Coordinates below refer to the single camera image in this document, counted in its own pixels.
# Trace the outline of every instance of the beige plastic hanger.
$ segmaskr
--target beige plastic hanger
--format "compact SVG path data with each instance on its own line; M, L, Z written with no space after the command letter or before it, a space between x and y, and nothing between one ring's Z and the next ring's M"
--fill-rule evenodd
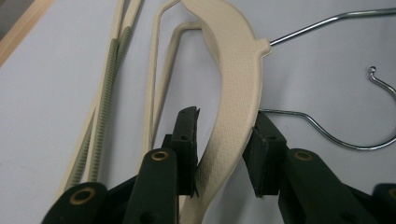
M173 0L166 3L154 18L142 155L152 149L169 80L169 76L162 77L154 100L161 15L177 2L178 0ZM232 5L218 0L182 3L200 19L192 25L195 29L203 30L206 44L218 63L222 79L219 112L197 170L200 197L186 200L181 213L182 223L201 223L206 208L232 173L248 142L262 96L262 57L271 48L267 39L255 38L248 21ZM181 32L189 25L191 24L185 23L177 29ZM176 42L173 38L171 44L175 45ZM165 62L168 65L163 69L165 74L169 74L169 62L173 60L172 53L168 53Z

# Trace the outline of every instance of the brass grommet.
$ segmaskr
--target brass grommet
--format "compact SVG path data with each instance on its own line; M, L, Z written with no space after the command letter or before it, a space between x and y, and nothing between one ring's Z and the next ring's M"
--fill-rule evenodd
M311 154L305 151L297 151L294 153L294 157L300 161L312 161L314 159Z
M151 158L155 161L164 161L168 159L169 154L165 151L158 151L151 154Z
M73 205L81 205L87 203L95 197L95 194L96 190L91 187L81 189L70 197L70 203Z
M390 195L390 198L396 200L396 188L389 189L388 194Z

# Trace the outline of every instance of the white surface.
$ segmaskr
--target white surface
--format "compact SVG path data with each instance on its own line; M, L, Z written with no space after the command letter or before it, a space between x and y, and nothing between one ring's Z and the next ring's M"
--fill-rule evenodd
M258 38L275 39L332 15L394 1L231 1ZM163 1L146 1L115 82L102 181L134 174L139 158L151 21ZM38 223L52 204L101 74L115 2L57 1L0 69L0 223ZM192 21L181 5L165 13L160 63L173 27ZM366 70L396 86L396 17L344 21L275 47L263 60L262 106L299 110L348 142L378 143L396 132L396 104ZM177 111L197 105L202 155L219 104L219 69L200 32L183 35L156 147ZM304 120L271 117L289 147L315 151L348 185L370 193L395 182L396 145L349 151ZM204 223L282 223L276 198L256 199L240 162Z

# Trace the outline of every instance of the textured plastic surface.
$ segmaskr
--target textured plastic surface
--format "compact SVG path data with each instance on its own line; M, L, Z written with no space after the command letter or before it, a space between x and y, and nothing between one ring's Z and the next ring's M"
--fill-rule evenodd
M140 0L134 0L129 4L120 29L122 19L121 12L124 7L124 1L119 0L117 2L110 31L106 61L104 64L103 79L99 84L95 98L91 103L90 112L84 122L73 155L64 173L64 179L58 189L57 197L59 197L66 189L69 189L79 183L84 172L84 181L87 181L88 179L91 179L92 181L97 180L102 156L103 138L111 87L128 49L132 35L132 26L134 25L134 20L140 8L140 4Z
M205 210L239 161L254 126L262 96L261 58L270 52L246 18L224 1L184 0L203 22L205 41L221 72L221 99L209 143L197 170L199 198L186 199L182 223L201 223Z
M152 150L153 144L153 114L154 114L154 92L155 92L155 77L157 72L157 58L158 46L160 36L161 16L170 7L174 6L179 0L171 0L163 5L155 14L152 24L151 32L151 46L149 50L148 60L148 78L146 87L146 102L145 102L145 117L143 124L143 139L142 149L140 153L140 160L137 164L137 169L140 167L141 161L147 152Z
M200 22L183 22L172 33L171 42L169 43L168 51L165 57L165 63L163 64L163 70L161 73L160 82L158 84L158 87L155 89L154 114L153 114L154 137L158 129L161 113L163 112L163 104L165 101L166 93L168 91L169 82L172 75L172 68L175 63L175 58L176 58L177 48L180 42L180 38L184 33L184 31L198 30L201 29L201 27L202 24Z

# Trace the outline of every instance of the wire hook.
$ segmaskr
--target wire hook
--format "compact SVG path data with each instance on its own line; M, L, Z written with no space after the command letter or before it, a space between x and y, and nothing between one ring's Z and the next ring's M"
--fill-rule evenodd
M367 10L367 11L353 11L346 12L342 14L338 14L336 16L330 17L324 21L319 21L310 26L307 26L301 30L293 32L289 35L284 35L278 39L275 39L270 42L272 47L276 45L283 44L289 40L292 40L298 36L306 35L312 31L320 29L324 26L331 25L337 21L350 20L350 19L361 19L361 18L373 18L373 17L384 17L384 16L395 16L396 15L396 7L393 8L385 8L385 9L376 9L376 10Z
M389 92L389 94L395 99L396 101L396 90L391 87L388 83L382 81L381 79L377 78L375 76L375 70L376 68L374 66L370 67L368 73L369 73L369 80L372 81L375 85L381 87L382 89L386 90ZM302 112L297 112L297 111L285 111L285 110L273 110L273 109L261 109L262 112L267 113L267 114L276 114L276 115L288 115L288 116L294 116L294 117L299 117L307 120L312 126L314 126L315 129L317 129L322 135L324 135L326 138L334 142L336 145L340 147L345 147L353 150L377 150L382 147L387 147L394 142L396 142L396 134L391 137L389 140L379 144L379 145L374 145L374 146L368 146L368 147L361 147L361 146L355 146L349 143L346 143L344 141L341 141L340 139L334 137L331 135L329 132L327 132L317 121L315 121L311 116L302 113Z

